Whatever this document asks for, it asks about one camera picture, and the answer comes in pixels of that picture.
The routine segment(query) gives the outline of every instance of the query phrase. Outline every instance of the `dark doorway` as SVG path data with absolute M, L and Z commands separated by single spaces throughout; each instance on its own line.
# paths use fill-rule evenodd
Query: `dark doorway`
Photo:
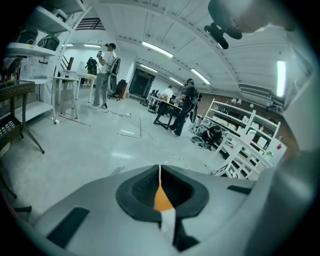
M 130 94 L 146 98 L 154 79 L 154 75 L 136 69 L 129 88 Z

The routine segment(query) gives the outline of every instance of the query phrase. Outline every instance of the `shoe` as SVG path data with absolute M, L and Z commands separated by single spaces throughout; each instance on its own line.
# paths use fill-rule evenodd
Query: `shoe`
M 98 106 L 94 106 L 94 105 L 90 105 L 89 108 L 90 108 L 90 109 L 94 109 L 94 110 L 98 110 L 98 109 L 99 109 Z

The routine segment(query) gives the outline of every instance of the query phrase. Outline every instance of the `gray pants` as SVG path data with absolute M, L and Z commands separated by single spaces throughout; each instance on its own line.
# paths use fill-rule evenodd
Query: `gray pants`
M 100 105 L 100 92 L 102 88 L 102 103 L 107 103 L 108 78 L 110 73 L 99 73 L 95 79 L 95 93 L 93 105 L 98 107 Z

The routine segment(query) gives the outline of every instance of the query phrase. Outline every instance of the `ceiling light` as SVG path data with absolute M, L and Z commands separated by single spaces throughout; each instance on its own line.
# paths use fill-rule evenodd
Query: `ceiling light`
M 85 47 L 96 47 L 96 48 L 101 48 L 100 45 L 94 45 L 94 44 L 84 44 Z
M 198 71 L 196 71 L 194 68 L 193 69 L 191 69 L 191 71 L 193 72 L 193 73 L 195 73 L 202 81 L 204 81 L 207 85 L 211 85 L 211 83 L 207 80 L 207 79 L 205 79 Z
M 158 73 L 158 71 L 154 70 L 154 69 L 151 68 L 151 67 L 148 67 L 148 66 L 145 66 L 145 65 L 142 65 L 142 64 L 140 64 L 140 66 L 143 67 L 143 68 L 145 68 L 145 69 L 148 69 L 148 70 L 151 70 L 151 71 L 153 71 L 153 72 Z
M 283 97 L 285 94 L 286 85 L 286 63 L 284 61 L 276 62 L 278 67 L 278 83 L 276 88 L 276 95 L 278 97 Z
M 176 79 L 173 79 L 172 77 L 170 77 L 171 80 L 175 81 L 177 84 L 184 86 L 182 83 L 180 83 L 179 81 L 177 81 Z
M 147 43 L 147 42 L 144 42 L 144 41 L 143 41 L 143 42 L 142 42 L 142 45 L 145 46 L 145 47 L 154 49 L 155 51 L 158 51 L 159 53 L 162 53 L 162 54 L 168 56 L 169 58 L 172 58 L 172 56 L 173 56 L 171 53 L 169 53 L 169 52 L 167 52 L 167 51 L 165 51 L 165 50 L 162 50 L 162 49 L 160 49 L 159 47 L 156 47 L 156 46 L 154 46 L 154 45 L 152 45 L 152 44 L 150 44 L 150 43 Z

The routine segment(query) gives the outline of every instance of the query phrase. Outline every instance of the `glossy floor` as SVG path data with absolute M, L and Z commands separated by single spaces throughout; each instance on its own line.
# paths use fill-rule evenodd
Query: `glossy floor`
M 117 167 L 123 166 L 122 172 L 126 172 L 165 164 L 210 173 L 223 161 L 222 157 L 213 159 L 213 152 L 191 142 L 189 120 L 181 136 L 176 137 L 153 124 L 156 115 L 138 100 L 108 100 L 114 113 L 131 113 L 125 117 L 89 108 L 88 95 L 88 88 L 80 90 L 78 122 L 58 117 L 59 123 L 53 124 L 52 115 L 47 113 L 28 123 L 45 154 L 25 135 L 11 143 L 1 159 L 14 192 L 23 205 L 32 205 L 34 216 L 82 185 L 109 176 Z

